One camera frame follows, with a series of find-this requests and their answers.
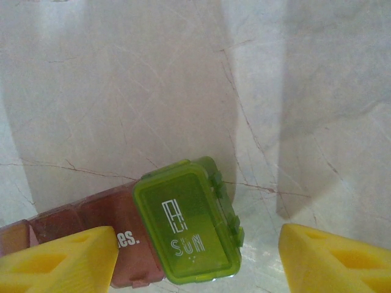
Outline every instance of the white marble countertop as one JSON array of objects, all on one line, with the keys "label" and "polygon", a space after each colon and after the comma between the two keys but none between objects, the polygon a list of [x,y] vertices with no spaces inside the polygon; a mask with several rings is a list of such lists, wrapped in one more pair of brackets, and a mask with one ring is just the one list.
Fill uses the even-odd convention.
[{"label": "white marble countertop", "polygon": [[390,1],[0,12],[0,225],[209,155],[246,231],[241,271],[138,292],[288,292],[287,222],[391,248]]}]

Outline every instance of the green lid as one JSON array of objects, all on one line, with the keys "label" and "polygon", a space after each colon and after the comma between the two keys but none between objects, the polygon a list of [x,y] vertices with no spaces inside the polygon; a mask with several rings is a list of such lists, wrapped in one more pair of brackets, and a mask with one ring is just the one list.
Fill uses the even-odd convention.
[{"label": "green lid", "polygon": [[210,281],[239,271],[244,231],[212,158],[144,175],[134,200],[171,282]]}]

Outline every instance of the marble surface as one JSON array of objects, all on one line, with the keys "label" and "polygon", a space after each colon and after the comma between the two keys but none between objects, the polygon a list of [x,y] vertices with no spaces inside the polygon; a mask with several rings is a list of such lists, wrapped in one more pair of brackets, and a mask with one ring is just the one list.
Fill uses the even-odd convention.
[{"label": "marble surface", "polygon": [[0,225],[209,155],[241,271],[138,292],[288,292],[287,222],[391,248],[390,3],[0,1]]}]

